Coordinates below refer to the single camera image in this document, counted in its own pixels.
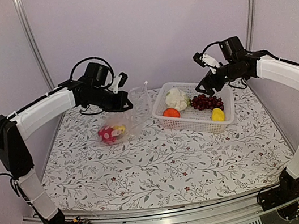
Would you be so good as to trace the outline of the yellow banana toy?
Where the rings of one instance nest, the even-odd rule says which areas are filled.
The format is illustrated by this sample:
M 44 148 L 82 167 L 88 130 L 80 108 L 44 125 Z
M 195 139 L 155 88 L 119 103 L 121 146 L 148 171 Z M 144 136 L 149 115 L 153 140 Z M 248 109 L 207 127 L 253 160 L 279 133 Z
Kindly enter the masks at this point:
M 123 135 L 125 133 L 126 129 L 125 129 L 125 126 L 124 125 L 116 125 L 113 127 L 113 132 L 112 134 L 114 136 L 120 136 L 120 135 Z

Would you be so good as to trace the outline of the clear zip top bag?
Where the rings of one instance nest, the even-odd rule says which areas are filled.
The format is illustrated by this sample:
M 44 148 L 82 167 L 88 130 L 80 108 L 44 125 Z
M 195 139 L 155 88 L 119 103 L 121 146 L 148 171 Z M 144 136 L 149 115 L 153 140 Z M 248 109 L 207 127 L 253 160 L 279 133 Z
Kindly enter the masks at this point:
M 152 112 L 152 100 L 148 93 L 148 81 L 144 81 L 143 85 L 140 87 L 131 89 L 129 91 L 129 99 L 134 105 L 133 109 L 122 113 L 111 113 L 107 115 L 105 121 L 98 129 L 99 131 L 106 125 L 111 127 L 124 125 L 126 131 L 123 135 L 118 136 L 117 142 L 114 145 L 120 144 L 128 139 L 138 137 L 142 126 L 150 117 Z M 97 135 L 97 139 L 103 146 L 111 146 L 103 143 L 99 138 L 99 135 Z

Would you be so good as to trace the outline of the white cauliflower toy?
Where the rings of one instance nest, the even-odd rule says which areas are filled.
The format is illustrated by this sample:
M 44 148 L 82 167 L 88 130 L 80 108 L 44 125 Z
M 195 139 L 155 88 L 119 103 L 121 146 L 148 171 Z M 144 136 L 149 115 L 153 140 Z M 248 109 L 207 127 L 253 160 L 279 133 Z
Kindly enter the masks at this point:
M 179 112 L 190 106 L 191 100 L 187 94 L 179 88 L 172 88 L 165 95 L 165 104 L 168 108 L 173 108 Z

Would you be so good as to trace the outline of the yellow lemon toy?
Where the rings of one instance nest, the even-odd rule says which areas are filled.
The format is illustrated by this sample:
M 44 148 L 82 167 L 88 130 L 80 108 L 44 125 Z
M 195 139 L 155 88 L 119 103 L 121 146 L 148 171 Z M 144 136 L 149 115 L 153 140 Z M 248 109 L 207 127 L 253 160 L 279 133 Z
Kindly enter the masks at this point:
M 225 114 L 224 111 L 220 108 L 214 108 L 211 113 L 212 121 L 225 121 Z

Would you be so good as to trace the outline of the red toy pepper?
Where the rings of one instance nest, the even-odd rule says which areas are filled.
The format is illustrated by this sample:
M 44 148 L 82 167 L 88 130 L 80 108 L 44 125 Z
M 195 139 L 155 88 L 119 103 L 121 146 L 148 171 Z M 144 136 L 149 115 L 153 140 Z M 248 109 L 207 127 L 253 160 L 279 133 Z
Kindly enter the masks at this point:
M 111 126 L 103 126 L 97 133 L 99 138 L 106 145 L 114 145 L 117 142 L 118 136 L 121 134 L 121 131 L 114 129 Z

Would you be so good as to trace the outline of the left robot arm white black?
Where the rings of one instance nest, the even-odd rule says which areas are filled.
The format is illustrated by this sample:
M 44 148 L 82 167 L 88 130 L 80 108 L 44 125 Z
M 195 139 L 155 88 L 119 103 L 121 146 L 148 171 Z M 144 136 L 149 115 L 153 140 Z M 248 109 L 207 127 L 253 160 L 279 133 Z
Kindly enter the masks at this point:
M 74 107 L 95 105 L 107 113 L 133 108 L 128 93 L 121 89 L 128 79 L 126 73 L 115 74 L 102 58 L 88 57 L 85 61 L 88 65 L 78 80 L 69 78 L 9 116 L 0 115 L 0 162 L 6 169 L 3 174 L 44 224 L 69 223 L 39 181 L 25 141 L 48 121 Z

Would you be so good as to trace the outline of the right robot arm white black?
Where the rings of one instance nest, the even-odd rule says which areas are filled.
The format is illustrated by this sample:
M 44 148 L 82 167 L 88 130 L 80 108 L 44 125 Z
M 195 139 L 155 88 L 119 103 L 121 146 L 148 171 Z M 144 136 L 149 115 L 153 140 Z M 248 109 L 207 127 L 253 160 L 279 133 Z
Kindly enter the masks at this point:
M 210 70 L 196 87 L 197 92 L 212 96 L 226 83 L 236 79 L 261 78 L 283 84 L 299 91 L 299 64 L 274 56 L 267 50 L 246 50 L 237 36 L 217 41 L 226 64 L 216 61 L 205 50 L 195 53 L 194 62 Z M 259 194 L 261 204 L 290 201 L 299 196 L 299 145 L 279 176 L 279 186 Z

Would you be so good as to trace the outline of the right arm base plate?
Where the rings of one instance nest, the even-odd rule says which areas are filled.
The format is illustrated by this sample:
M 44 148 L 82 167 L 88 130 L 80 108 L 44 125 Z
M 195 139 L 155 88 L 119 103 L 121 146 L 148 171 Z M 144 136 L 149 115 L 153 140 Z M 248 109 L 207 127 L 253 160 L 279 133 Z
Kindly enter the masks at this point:
M 256 202 L 266 211 L 286 204 L 299 197 L 299 180 L 275 187 L 263 187 L 257 193 Z

